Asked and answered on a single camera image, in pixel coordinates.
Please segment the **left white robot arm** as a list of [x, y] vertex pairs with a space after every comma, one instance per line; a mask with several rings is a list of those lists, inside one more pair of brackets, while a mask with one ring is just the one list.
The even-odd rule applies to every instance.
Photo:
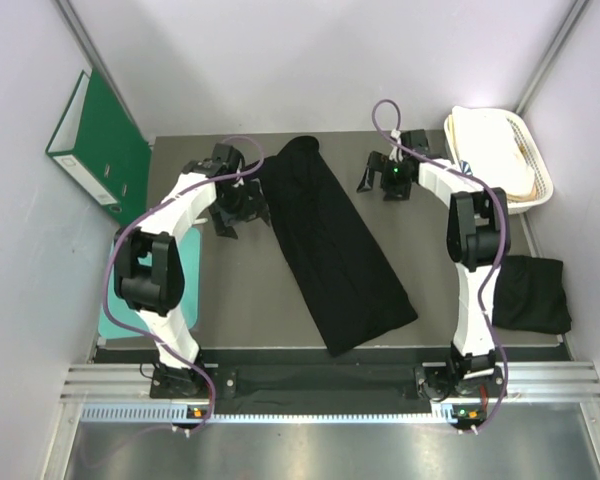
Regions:
[[234, 236], [237, 223], [267, 219], [254, 176], [262, 165], [245, 165], [233, 148], [190, 161], [158, 205], [116, 233], [104, 295], [115, 296], [141, 323], [134, 326], [122, 320], [109, 300], [103, 302], [103, 310], [114, 325], [155, 343], [158, 359], [151, 380], [156, 398], [171, 392], [184, 397], [215, 393], [184, 313], [188, 279], [181, 250], [203, 213], [209, 213], [216, 230], [228, 236]]

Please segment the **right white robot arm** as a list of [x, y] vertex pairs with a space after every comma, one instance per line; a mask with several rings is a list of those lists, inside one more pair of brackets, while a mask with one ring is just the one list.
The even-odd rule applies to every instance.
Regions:
[[446, 391], [467, 396], [502, 380], [492, 316], [496, 280], [510, 247], [505, 192], [481, 185], [452, 161], [423, 161], [414, 154], [371, 152], [357, 191], [370, 191], [376, 177], [387, 200], [407, 200], [417, 184], [447, 207], [446, 248], [458, 275], [459, 304]]

